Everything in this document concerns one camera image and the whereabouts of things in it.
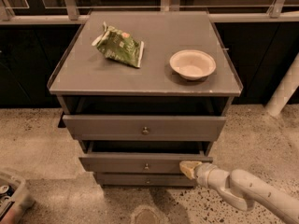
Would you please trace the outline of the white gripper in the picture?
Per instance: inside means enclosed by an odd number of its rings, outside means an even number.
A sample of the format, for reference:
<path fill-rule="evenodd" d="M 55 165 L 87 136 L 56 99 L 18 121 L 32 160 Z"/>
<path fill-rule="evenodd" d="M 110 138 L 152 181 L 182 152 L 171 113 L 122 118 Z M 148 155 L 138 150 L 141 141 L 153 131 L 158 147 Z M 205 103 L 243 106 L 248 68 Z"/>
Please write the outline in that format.
<path fill-rule="evenodd" d="M 195 179 L 204 188 L 226 189 L 229 187 L 230 173 L 211 163 L 182 161 L 179 168 L 189 179 Z"/>

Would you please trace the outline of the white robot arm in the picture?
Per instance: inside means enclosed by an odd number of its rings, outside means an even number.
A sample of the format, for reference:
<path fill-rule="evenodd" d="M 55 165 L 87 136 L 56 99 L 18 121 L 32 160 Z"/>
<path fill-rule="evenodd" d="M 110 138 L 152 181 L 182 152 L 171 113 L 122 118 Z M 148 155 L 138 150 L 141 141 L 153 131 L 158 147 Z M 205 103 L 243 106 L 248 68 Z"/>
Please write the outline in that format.
<path fill-rule="evenodd" d="M 299 156 L 295 143 L 284 134 L 288 128 L 270 107 L 258 114 L 231 111 L 234 126 L 228 127 L 234 142 L 227 158 L 240 167 L 225 171 L 211 163 L 183 161 L 180 170 L 199 186 L 215 190 L 224 201 L 241 211 L 259 203 L 285 224 L 299 224 L 299 200 L 276 189 L 257 174 L 268 171 L 279 181 L 299 189 Z"/>

